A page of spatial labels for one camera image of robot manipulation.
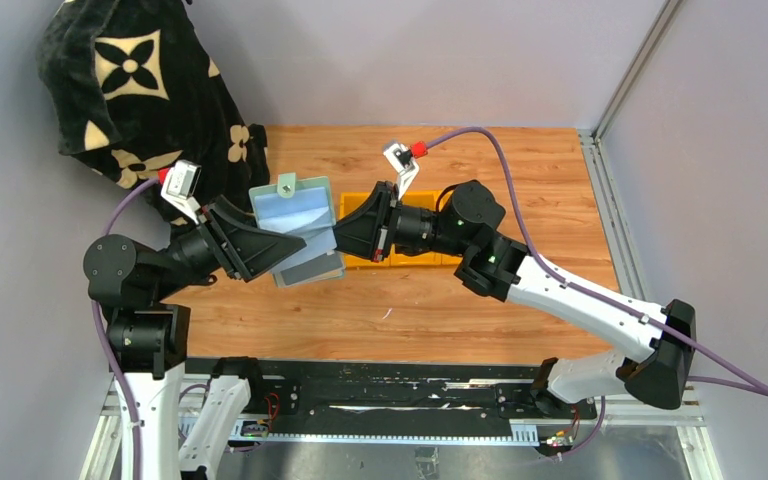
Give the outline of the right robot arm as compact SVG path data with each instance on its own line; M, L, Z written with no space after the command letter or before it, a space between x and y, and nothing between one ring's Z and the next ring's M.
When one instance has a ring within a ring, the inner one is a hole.
M534 403L547 409L590 397L628 393L664 410L677 409L695 350L695 310L619 294L552 264L532 247L499 232L504 208L480 182L457 184L440 210L399 200L379 182L334 227L338 251L372 262L390 253L427 252L459 258L455 270L474 294L544 311L611 344L580 359L545 360L532 381Z

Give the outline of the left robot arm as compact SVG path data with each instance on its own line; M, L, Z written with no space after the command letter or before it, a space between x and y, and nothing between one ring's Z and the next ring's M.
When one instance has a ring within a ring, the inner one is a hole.
M253 280L305 246L299 237L246 224L223 199L196 220L162 250L106 231L85 253L93 317L119 399L125 479L215 478L239 415L267 401L257 359L221 358L195 426L180 436L191 310L168 297L214 283L218 269Z

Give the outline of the green leather card holder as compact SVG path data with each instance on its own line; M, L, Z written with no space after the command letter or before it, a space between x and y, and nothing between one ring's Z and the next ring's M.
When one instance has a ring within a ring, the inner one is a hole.
M294 173L249 191L257 226L298 237L305 247L270 270L275 284L287 288L345 275L343 255L337 251L336 209L326 176L300 179Z

